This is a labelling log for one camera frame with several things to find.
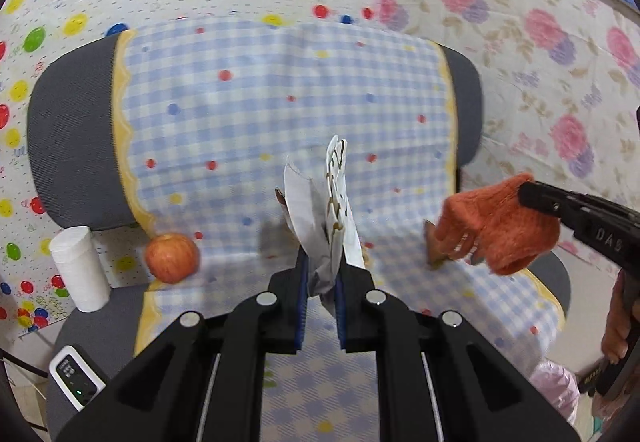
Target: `white tissue roll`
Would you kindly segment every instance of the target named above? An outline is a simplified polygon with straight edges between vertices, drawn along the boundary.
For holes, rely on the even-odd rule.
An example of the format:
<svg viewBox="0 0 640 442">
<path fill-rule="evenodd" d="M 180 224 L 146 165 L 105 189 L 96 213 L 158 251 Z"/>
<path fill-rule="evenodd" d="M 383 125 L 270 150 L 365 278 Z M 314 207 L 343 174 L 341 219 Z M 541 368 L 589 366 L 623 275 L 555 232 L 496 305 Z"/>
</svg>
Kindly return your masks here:
<svg viewBox="0 0 640 442">
<path fill-rule="evenodd" d="M 111 287 L 87 226 L 60 231 L 49 250 L 79 311 L 93 312 L 107 304 Z"/>
</svg>

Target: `black cable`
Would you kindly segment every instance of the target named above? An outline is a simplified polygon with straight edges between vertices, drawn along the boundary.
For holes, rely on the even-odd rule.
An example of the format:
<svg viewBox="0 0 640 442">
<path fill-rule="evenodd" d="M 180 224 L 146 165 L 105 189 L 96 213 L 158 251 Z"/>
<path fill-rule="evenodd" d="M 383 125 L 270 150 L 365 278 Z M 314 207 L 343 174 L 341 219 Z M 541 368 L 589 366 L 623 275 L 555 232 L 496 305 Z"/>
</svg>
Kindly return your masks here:
<svg viewBox="0 0 640 442">
<path fill-rule="evenodd" d="M 48 433 L 49 430 L 47 428 L 45 428 L 44 426 L 40 426 L 38 424 L 34 424 L 33 422 L 29 422 L 27 421 L 27 424 L 29 424 L 32 428 L 40 430 L 40 431 L 44 431 L 45 433 Z"/>
<path fill-rule="evenodd" d="M 28 362 L 24 362 L 21 359 L 12 356 L 9 352 L 5 352 L 4 350 L 2 350 L 2 348 L 0 348 L 0 356 L 2 356 L 2 359 L 6 359 L 13 364 L 17 364 L 18 366 L 20 366 L 20 368 L 23 368 L 28 372 L 31 372 L 32 374 L 39 375 L 42 378 L 49 377 L 49 374 L 47 374 L 47 372 L 45 372 L 44 370 L 36 368 L 35 366 L 31 366 Z"/>
</svg>

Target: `red apple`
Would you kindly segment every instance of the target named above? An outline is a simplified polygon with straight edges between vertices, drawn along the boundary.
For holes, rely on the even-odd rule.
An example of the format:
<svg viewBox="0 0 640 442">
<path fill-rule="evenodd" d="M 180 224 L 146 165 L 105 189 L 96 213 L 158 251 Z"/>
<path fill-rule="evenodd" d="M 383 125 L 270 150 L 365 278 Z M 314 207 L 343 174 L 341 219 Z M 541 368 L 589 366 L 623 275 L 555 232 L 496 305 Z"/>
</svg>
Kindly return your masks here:
<svg viewBox="0 0 640 442">
<path fill-rule="evenodd" d="M 180 233 L 167 233 L 151 240 L 145 262 L 151 274 L 163 283 L 178 283 L 196 272 L 200 252 L 193 241 Z"/>
</svg>

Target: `white electronic device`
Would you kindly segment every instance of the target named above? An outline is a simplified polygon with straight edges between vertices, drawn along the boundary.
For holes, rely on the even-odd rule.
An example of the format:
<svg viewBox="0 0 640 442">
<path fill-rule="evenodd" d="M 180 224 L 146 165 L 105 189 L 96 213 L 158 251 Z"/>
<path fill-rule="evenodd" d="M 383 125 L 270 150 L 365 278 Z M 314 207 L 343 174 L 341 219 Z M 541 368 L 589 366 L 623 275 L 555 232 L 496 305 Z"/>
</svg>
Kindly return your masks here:
<svg viewBox="0 0 640 442">
<path fill-rule="evenodd" d="M 78 351 L 68 345 L 51 359 L 49 375 L 78 411 L 105 387 Z"/>
</svg>

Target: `orange towel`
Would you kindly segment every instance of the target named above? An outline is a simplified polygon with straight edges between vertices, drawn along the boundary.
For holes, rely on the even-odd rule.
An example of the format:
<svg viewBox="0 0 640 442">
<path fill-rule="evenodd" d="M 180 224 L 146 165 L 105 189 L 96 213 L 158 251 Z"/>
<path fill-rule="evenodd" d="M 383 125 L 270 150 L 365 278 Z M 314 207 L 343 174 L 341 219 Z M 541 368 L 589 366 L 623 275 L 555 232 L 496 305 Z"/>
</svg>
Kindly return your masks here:
<svg viewBox="0 0 640 442">
<path fill-rule="evenodd" d="M 530 180 L 531 174 L 521 173 L 448 197 L 434 232 L 438 249 L 461 258 L 476 245 L 476 257 L 484 257 L 489 268 L 503 276 L 550 250 L 558 243 L 560 220 L 520 205 L 518 188 Z"/>
</svg>

